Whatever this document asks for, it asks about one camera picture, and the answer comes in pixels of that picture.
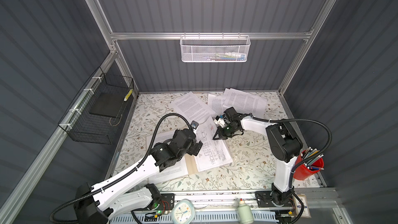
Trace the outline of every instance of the white mesh basket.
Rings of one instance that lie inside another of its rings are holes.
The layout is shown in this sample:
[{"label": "white mesh basket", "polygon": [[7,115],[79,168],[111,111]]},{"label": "white mesh basket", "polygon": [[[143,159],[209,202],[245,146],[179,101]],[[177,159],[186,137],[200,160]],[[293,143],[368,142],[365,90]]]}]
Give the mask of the white mesh basket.
[{"label": "white mesh basket", "polygon": [[183,35],[180,45],[183,62],[246,62],[250,39],[245,35]]}]

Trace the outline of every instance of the black wire basket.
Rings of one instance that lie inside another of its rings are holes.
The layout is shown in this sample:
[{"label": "black wire basket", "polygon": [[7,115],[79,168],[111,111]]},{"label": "black wire basket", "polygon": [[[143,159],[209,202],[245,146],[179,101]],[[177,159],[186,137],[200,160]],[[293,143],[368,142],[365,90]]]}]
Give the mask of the black wire basket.
[{"label": "black wire basket", "polygon": [[[103,73],[90,89],[87,91],[81,103],[74,109],[69,109],[65,112],[62,120],[69,111],[72,111],[72,117],[67,123],[58,123],[68,136],[77,142],[89,142],[98,144],[112,144],[119,139],[121,131],[124,126],[127,112],[132,104],[134,89],[133,78],[121,75],[113,75]],[[103,95],[110,95],[117,98],[116,116],[102,116],[93,114],[92,109],[96,102]]]}]

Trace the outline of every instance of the floral pattern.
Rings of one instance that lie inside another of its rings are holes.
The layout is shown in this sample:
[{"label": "floral pattern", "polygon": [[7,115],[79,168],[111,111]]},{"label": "floral pattern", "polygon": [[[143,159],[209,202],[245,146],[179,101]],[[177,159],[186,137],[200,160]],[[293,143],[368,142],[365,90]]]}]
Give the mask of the floral pattern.
[{"label": "floral pattern", "polygon": [[[264,118],[286,118],[285,110],[277,92],[252,93],[268,100]],[[134,164],[147,151],[146,137],[152,136],[159,119],[174,110],[170,102],[183,94],[141,94],[132,117],[127,136],[117,161],[114,175]],[[196,93],[207,104],[208,93]],[[178,117],[166,118],[158,133],[184,128],[185,123]],[[242,136],[229,138],[228,148],[233,162],[157,184],[160,191],[228,190],[228,189],[269,189],[275,178],[275,160],[266,136],[245,131]],[[132,190],[143,187],[143,181]],[[294,180],[295,187],[319,187],[312,175],[305,181]]]}]

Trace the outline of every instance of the wire basket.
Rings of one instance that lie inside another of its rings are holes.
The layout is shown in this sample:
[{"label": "wire basket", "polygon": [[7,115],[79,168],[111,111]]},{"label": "wire basket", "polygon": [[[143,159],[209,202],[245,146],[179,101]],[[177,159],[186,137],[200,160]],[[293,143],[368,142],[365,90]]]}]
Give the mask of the wire basket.
[{"label": "wire basket", "polygon": [[124,126],[123,117],[128,111],[133,101],[133,96],[122,99],[122,103],[117,113],[117,117],[105,117],[97,114],[91,114],[90,110],[96,103],[102,93],[110,95],[120,95],[125,97],[130,95],[134,87],[133,79],[121,75],[112,75],[103,73],[87,92],[81,103],[72,111],[72,117],[67,123],[58,123],[58,125],[69,135],[73,141],[89,142],[98,144],[112,144],[118,139],[118,128]]},{"label": "wire basket", "polygon": [[247,35],[184,35],[180,46],[183,62],[246,62],[250,38]]}]

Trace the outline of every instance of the clock face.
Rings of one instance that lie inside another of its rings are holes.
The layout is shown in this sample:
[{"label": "clock face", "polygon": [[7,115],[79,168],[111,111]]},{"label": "clock face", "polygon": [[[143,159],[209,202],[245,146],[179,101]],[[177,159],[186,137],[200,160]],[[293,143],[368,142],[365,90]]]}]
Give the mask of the clock face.
[{"label": "clock face", "polygon": [[192,216],[192,208],[188,204],[182,202],[181,204],[177,204],[174,208],[175,211],[173,217],[177,223],[185,224],[190,220]]}]

